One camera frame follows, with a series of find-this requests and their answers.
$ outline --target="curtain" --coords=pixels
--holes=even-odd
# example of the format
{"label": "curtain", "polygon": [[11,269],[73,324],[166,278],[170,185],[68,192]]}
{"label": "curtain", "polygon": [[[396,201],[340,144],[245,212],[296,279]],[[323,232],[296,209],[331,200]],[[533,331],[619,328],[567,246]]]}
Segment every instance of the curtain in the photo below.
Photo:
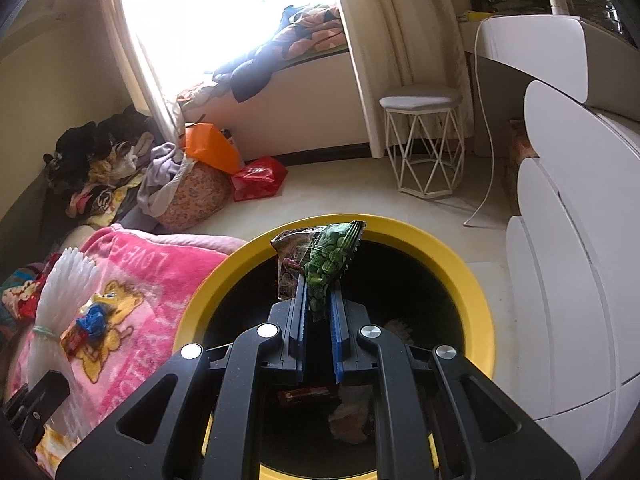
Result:
{"label": "curtain", "polygon": [[340,0],[340,7],[373,157],[385,154],[379,100],[399,86],[457,88],[458,124],[472,135],[471,88],[451,0]]}
{"label": "curtain", "polygon": [[163,91],[161,78],[136,30],[136,17],[125,13],[132,0],[100,0],[104,23],[120,74],[140,113],[156,120],[164,140],[178,144],[184,118],[175,93]]}

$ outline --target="snack packet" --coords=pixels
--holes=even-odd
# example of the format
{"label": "snack packet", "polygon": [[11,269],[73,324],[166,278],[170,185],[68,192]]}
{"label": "snack packet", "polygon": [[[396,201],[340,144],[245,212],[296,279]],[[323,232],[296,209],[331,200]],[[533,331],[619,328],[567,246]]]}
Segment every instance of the snack packet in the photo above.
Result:
{"label": "snack packet", "polygon": [[271,245],[278,253],[278,298],[295,296],[298,276],[305,275],[306,297],[312,319],[326,317],[326,292],[347,268],[366,223],[342,224],[284,231]]}

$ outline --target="triangular cutout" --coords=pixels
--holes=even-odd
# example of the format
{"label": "triangular cutout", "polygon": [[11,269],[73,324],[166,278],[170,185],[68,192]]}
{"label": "triangular cutout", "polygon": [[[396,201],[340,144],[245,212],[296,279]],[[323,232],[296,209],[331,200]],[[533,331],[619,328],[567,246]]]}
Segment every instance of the triangular cutout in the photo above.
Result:
{"label": "triangular cutout", "polygon": [[158,434],[169,399],[178,383],[178,376],[164,376],[117,423],[117,430],[143,444],[151,444]]}
{"label": "triangular cutout", "polygon": [[471,377],[464,377],[460,381],[474,412],[482,439],[489,443],[518,429],[504,410],[496,404],[489,395]]}

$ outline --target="pink cloth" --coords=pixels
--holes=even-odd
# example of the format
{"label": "pink cloth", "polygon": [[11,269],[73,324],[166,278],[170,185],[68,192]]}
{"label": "pink cloth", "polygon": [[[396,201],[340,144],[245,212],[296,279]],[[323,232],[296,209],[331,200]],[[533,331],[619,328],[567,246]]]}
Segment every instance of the pink cloth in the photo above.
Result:
{"label": "pink cloth", "polygon": [[[244,242],[204,235],[155,236],[119,225],[96,231],[82,252],[100,269],[97,293],[114,295],[108,328],[96,347],[71,359],[97,425],[172,354],[182,313],[203,280]],[[27,347],[14,375],[26,382]]]}

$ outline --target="floor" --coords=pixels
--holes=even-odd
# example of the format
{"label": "floor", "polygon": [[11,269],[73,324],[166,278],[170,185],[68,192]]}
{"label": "floor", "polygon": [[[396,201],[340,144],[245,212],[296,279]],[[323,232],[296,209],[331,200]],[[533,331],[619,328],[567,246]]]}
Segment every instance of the floor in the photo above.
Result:
{"label": "floor", "polygon": [[395,218],[429,232],[468,264],[494,315],[497,360],[494,381],[517,400],[517,355],[505,231],[511,217],[502,191],[502,167],[482,211],[462,223],[482,201],[491,172],[488,158],[469,156],[453,197],[426,202],[399,193],[389,161],[362,158],[292,166],[279,195],[232,203],[190,230],[194,234],[252,238],[288,222],[329,213],[358,212]]}

